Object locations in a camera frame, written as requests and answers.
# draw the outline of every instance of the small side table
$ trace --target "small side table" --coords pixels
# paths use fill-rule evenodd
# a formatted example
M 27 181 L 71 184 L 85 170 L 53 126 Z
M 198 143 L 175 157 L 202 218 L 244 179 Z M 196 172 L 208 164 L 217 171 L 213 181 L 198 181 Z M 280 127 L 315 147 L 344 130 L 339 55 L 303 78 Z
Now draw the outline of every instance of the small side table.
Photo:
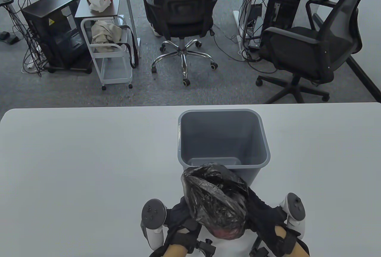
M 125 45 L 119 46 L 114 43 L 109 44 L 91 44 L 91 30 L 86 28 L 85 24 L 89 21 L 96 20 L 113 20 L 114 24 L 117 26 L 127 25 L 127 22 L 123 15 L 118 15 L 119 11 L 119 1 L 113 0 L 113 2 L 108 6 L 105 11 L 97 12 L 90 9 L 90 3 L 87 0 L 80 0 L 75 18 L 82 19 L 81 30 L 86 41 L 87 47 L 93 59 L 95 69 L 97 70 L 99 79 L 102 84 L 102 90 L 106 90 L 105 84 L 114 83 L 128 83 L 128 87 L 132 88 L 132 67 L 130 65 L 131 60 L 134 61 L 134 54 L 128 53 Z M 120 43 L 128 43 L 132 46 L 132 35 L 129 29 L 122 30 L 122 37 Z M 106 47 L 111 46 L 115 48 L 114 52 L 111 53 L 99 53 L 95 49 L 96 47 Z M 123 64 L 115 64 L 112 62 L 111 58 L 119 57 L 122 59 Z

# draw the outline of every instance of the office chair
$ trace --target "office chair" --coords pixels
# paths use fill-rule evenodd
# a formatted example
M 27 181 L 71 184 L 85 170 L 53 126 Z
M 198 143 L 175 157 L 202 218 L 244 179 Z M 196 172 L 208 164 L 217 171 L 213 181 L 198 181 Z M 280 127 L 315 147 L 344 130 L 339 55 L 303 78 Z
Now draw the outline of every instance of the office chair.
M 323 1 L 319 5 L 332 8 L 331 13 L 321 26 L 315 30 L 308 2 L 307 13 L 311 29 L 294 27 L 282 30 L 275 27 L 267 28 L 262 35 L 263 46 L 259 56 L 274 64 L 279 70 L 293 74 L 291 82 L 268 76 L 258 76 L 256 85 L 260 87 L 263 81 L 284 87 L 278 94 L 266 101 L 273 103 L 287 94 L 294 95 L 298 103 L 304 103 L 301 93 L 321 95 L 323 101 L 330 99 L 330 94 L 299 85 L 301 78 L 316 84 L 333 81 L 333 72 L 338 69 L 351 54 L 362 48 L 358 30 L 358 4 L 361 0 L 339 0 L 337 3 Z
M 218 68 L 211 56 L 205 53 L 190 51 L 189 48 L 195 44 L 201 47 L 201 42 L 193 39 L 185 44 L 185 37 L 204 37 L 213 26 L 212 12 L 217 0 L 143 0 L 148 22 L 155 31 L 163 35 L 167 41 L 162 43 L 161 52 L 165 52 L 166 45 L 175 48 L 176 51 L 158 56 L 151 65 L 152 73 L 156 73 L 156 64 L 164 58 L 181 57 L 182 82 L 189 86 L 188 68 L 185 57 L 187 55 L 204 57 L 210 60 L 213 70 Z M 171 42 L 171 37 L 179 38 L 177 46 Z

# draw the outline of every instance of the chrome chair base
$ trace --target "chrome chair base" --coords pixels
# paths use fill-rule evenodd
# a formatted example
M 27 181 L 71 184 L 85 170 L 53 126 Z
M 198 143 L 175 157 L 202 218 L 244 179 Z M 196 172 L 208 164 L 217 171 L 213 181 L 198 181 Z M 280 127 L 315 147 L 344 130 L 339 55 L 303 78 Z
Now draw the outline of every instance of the chrome chair base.
M 186 45 L 185 45 L 185 40 L 184 39 L 180 39 L 180 43 L 179 43 L 178 46 L 176 44 L 174 44 L 173 42 L 171 42 L 171 41 L 164 41 L 162 43 L 162 46 L 160 47 L 160 51 L 161 52 L 165 52 L 167 46 L 176 49 L 176 51 L 175 52 L 171 52 L 171 53 L 167 53 L 167 54 L 163 54 L 161 56 L 158 56 L 155 59 L 155 61 L 152 63 L 152 65 L 151 65 L 151 71 L 152 71 L 152 73 L 156 73 L 157 72 L 156 64 L 159 61 L 161 61 L 162 59 L 173 57 L 173 56 L 179 56 L 179 57 L 181 57 L 182 83 L 184 84 L 184 86 L 187 87 L 187 86 L 189 86 L 191 84 L 191 82 L 188 80 L 188 67 L 187 67 L 187 61 L 186 61 L 186 58 L 185 58 L 187 55 L 189 55 L 189 56 L 199 56 L 199 57 L 203 57 L 203 58 L 209 59 L 210 60 L 210 66 L 211 66 L 212 70 L 217 69 L 218 68 L 218 64 L 215 63 L 215 61 L 212 59 L 212 57 L 209 56 L 208 54 L 188 50 L 193 44 L 196 44 L 196 47 L 198 47 L 198 48 L 200 48 L 201 45 L 202 45 L 201 42 L 198 41 L 197 39 L 192 39 Z

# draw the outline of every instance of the sneaker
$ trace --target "sneaker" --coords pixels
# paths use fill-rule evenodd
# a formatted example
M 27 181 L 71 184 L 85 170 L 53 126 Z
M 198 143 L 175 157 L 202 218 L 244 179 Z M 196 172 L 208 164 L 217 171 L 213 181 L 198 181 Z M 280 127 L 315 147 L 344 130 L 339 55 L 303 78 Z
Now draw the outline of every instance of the sneaker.
M 156 32 L 156 30 L 152 24 L 151 24 L 151 29 L 152 29 L 152 31 L 156 37 L 161 37 L 161 35 L 158 32 Z

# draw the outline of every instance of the hand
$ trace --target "hand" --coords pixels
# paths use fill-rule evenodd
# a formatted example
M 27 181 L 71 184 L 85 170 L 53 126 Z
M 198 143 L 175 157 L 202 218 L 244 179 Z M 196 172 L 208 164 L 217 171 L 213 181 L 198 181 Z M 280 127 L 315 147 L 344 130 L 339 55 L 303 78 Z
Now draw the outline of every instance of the hand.
M 150 257 L 162 257 L 168 246 L 173 244 L 184 246 L 188 253 L 192 253 L 200 234 L 201 225 L 192 219 L 184 197 L 180 199 L 180 203 L 167 210 L 164 225 L 168 227 L 164 245 L 156 249 Z
M 249 229 L 258 234 L 275 256 L 283 256 L 284 252 L 279 247 L 280 237 L 275 233 L 275 226 L 285 228 L 284 222 L 287 219 L 287 214 L 280 206 L 271 208 L 265 204 L 251 189 L 249 189 L 246 208 L 248 211 L 247 224 Z

